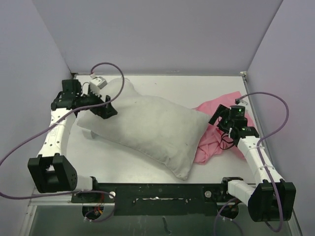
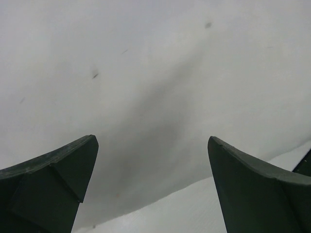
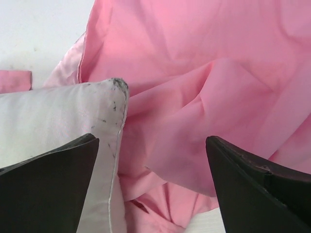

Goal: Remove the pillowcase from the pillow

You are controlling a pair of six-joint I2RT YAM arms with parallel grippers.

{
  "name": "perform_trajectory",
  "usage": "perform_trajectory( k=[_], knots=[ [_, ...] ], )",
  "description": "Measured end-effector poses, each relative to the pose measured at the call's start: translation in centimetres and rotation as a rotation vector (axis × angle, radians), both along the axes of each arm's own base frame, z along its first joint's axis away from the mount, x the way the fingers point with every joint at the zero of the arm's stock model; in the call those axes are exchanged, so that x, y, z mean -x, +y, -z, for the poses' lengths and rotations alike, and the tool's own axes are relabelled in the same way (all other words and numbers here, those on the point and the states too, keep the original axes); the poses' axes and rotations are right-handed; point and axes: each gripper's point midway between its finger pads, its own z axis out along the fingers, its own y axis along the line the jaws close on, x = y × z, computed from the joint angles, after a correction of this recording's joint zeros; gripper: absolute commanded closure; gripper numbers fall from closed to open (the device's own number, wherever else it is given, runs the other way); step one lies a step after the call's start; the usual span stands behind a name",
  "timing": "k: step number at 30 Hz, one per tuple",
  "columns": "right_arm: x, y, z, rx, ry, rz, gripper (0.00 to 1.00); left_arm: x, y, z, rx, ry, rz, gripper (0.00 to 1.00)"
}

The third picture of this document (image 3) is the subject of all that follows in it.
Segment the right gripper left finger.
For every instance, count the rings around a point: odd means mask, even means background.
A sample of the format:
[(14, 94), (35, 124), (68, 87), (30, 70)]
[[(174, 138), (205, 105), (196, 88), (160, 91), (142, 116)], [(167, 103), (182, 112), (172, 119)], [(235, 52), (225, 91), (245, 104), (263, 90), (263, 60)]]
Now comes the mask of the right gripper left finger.
[(75, 233), (99, 149), (87, 133), (0, 169), (2, 233)]

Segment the pink pillow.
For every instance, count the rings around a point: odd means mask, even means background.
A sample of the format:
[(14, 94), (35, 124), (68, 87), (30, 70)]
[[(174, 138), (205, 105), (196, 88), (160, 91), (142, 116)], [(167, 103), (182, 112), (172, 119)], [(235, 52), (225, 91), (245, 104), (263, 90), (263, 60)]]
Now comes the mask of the pink pillow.
[(16, 164), (86, 133), (99, 151), (77, 231), (124, 233), (125, 207), (117, 176), (128, 85), (113, 78), (0, 97), (0, 165)]

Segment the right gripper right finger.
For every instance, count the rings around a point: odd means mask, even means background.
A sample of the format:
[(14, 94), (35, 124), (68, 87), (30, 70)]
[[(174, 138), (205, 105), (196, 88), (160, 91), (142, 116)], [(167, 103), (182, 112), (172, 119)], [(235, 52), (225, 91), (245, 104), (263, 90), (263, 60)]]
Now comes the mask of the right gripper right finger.
[(311, 176), (206, 139), (216, 195), (228, 233), (309, 233)]

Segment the pink satin rose pillowcase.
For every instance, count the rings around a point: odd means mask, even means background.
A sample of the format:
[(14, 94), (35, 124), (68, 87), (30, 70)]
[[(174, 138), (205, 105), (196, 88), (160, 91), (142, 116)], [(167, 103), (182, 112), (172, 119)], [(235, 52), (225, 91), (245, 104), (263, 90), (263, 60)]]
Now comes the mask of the pink satin rose pillowcase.
[(44, 89), (113, 78), (126, 233), (182, 233), (218, 207), (208, 136), (311, 171), (308, 0), (97, 0)]

